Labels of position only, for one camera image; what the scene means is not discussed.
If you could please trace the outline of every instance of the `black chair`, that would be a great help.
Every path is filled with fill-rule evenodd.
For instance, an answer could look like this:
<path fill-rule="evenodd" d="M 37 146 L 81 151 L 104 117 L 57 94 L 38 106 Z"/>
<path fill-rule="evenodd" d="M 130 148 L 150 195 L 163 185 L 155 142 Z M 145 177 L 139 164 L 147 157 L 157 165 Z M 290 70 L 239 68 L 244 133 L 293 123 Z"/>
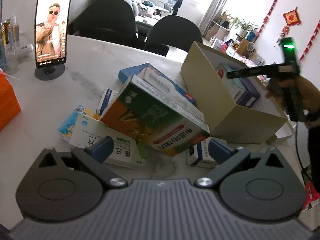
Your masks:
<path fill-rule="evenodd" d="M 123 0 L 95 0 L 68 26 L 68 33 L 132 46 L 137 25 L 130 5 Z"/>
<path fill-rule="evenodd" d="M 198 27 L 177 15 L 163 17 L 147 35 L 145 50 L 166 56 L 169 46 L 189 52 L 193 41 L 203 43 Z"/>

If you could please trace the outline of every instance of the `hand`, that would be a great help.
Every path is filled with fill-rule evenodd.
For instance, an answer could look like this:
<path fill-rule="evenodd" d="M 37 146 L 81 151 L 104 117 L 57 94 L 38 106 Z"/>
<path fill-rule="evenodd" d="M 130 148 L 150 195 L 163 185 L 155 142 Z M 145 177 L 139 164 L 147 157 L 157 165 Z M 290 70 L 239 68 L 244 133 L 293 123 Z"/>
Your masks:
<path fill-rule="evenodd" d="M 51 25 L 49 25 L 49 24 L 45 25 L 44 28 L 46 28 L 47 30 L 49 30 L 50 33 L 53 31 L 53 26 L 51 26 Z"/>
<path fill-rule="evenodd" d="M 278 82 L 280 87 L 297 86 L 302 96 L 304 109 L 311 113 L 316 113 L 320 109 L 320 91 L 308 79 L 299 76 L 296 79 L 286 79 Z M 275 97 L 273 92 L 267 86 L 268 93 L 266 98 Z M 283 107 L 283 99 L 275 97 L 277 103 Z"/>

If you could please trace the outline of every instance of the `red packaging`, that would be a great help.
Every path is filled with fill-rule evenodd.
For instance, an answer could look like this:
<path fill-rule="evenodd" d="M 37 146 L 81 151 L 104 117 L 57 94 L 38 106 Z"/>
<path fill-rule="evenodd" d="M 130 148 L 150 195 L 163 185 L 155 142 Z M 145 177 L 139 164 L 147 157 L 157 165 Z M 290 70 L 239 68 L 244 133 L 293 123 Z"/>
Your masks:
<path fill-rule="evenodd" d="M 13 87 L 0 69 L 0 130 L 21 111 Z"/>

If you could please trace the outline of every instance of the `purple box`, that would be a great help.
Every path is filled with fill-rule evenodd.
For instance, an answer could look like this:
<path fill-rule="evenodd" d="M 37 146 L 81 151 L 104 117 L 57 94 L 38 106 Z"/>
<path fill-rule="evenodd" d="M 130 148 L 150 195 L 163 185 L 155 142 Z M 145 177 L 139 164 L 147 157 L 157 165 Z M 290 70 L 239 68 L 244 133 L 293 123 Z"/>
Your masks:
<path fill-rule="evenodd" d="M 238 100 L 237 104 L 240 106 L 247 106 L 251 108 L 255 102 L 261 97 L 258 90 L 251 83 L 249 78 L 241 78 L 241 83 L 245 86 L 246 92 Z"/>

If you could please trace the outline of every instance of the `smartphone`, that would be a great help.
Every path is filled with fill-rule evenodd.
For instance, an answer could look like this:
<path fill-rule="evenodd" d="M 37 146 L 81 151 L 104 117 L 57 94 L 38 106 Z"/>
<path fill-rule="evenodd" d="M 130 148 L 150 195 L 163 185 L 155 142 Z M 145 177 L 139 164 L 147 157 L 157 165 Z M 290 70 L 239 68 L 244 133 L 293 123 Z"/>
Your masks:
<path fill-rule="evenodd" d="M 35 17 L 36 67 L 67 61 L 67 25 L 71 0 L 37 0 Z"/>

